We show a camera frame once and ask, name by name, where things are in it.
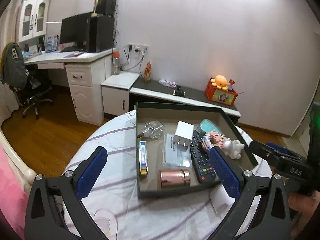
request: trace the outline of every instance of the metal screw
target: metal screw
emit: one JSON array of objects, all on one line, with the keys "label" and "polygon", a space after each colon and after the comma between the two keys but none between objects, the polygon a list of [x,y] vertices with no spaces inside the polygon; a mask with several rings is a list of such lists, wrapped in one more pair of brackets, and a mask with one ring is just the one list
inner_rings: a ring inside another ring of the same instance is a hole
[{"label": "metal screw", "polygon": [[249,171],[249,170],[246,170],[246,171],[244,171],[243,173],[244,173],[244,175],[247,176],[247,177],[251,177],[251,176],[252,176],[252,172]]},{"label": "metal screw", "polygon": [[41,180],[42,178],[43,178],[42,174],[38,174],[38,175],[36,176],[36,180]]},{"label": "metal screw", "polygon": [[275,178],[279,180],[279,179],[281,179],[281,175],[278,174],[278,173],[276,173],[276,174],[275,174]]},{"label": "metal screw", "polygon": [[66,172],[64,173],[64,176],[66,176],[66,177],[71,177],[72,174],[73,174],[73,171],[66,171]]}]

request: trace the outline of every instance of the remote control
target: remote control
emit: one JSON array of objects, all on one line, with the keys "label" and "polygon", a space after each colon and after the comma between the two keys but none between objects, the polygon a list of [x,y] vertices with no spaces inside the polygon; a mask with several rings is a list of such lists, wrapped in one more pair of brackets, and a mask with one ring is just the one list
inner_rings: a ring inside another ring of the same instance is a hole
[{"label": "remote control", "polygon": [[216,179],[216,173],[209,163],[209,157],[201,146],[201,138],[196,130],[193,130],[192,143],[190,145],[193,168],[200,184],[212,183]]}]

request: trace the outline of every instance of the white power adapter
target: white power adapter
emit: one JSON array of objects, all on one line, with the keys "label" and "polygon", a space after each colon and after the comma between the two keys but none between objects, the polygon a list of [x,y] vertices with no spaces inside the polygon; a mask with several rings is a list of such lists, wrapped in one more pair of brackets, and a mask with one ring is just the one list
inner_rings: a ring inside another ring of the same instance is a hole
[{"label": "white power adapter", "polygon": [[192,143],[193,129],[193,124],[179,121],[173,141],[177,144],[183,144],[183,146],[190,146]]}]

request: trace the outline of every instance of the chair base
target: chair base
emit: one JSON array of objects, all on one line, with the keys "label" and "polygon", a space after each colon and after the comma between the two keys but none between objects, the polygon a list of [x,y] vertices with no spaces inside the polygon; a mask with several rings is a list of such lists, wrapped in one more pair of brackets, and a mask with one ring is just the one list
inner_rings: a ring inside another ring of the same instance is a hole
[{"label": "chair base", "polygon": [[37,101],[36,103],[34,102],[23,111],[22,118],[25,118],[27,110],[34,106],[35,107],[35,113],[36,113],[36,120],[38,120],[39,119],[38,104],[40,102],[50,102],[51,105],[53,105],[53,100],[52,99],[42,99],[42,100]]}]

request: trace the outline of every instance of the round table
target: round table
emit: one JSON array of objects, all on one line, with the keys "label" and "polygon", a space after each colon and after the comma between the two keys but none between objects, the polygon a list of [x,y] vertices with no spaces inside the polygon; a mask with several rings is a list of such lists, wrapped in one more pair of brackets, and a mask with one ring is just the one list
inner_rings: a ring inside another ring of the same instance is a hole
[{"label": "round table", "polygon": [[[133,110],[97,129],[81,146],[65,170],[75,170],[97,146],[108,152],[108,161],[88,197],[82,202],[93,220],[110,240],[120,239],[207,239],[228,212],[234,199],[222,185],[187,195],[163,199],[137,198],[136,138]],[[238,128],[247,144],[252,139]],[[259,165],[253,173],[271,177],[265,160],[255,156]],[[259,202],[256,197],[251,211],[238,233],[244,232]],[[64,207],[69,230],[78,234]]]}]

